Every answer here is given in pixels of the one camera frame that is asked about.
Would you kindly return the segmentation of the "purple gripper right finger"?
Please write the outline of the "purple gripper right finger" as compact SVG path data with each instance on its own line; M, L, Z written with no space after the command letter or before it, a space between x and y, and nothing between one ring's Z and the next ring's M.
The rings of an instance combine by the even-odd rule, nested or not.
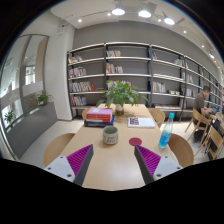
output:
M182 166L168 155L159 156L139 145L135 146L134 155L145 184L152 183L182 169Z

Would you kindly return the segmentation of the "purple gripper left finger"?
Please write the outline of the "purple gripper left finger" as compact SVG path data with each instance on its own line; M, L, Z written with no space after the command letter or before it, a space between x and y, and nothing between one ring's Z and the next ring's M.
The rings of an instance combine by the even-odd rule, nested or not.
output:
M90 144L69 156L58 156L45 170L81 186L84 182L93 154L93 145Z

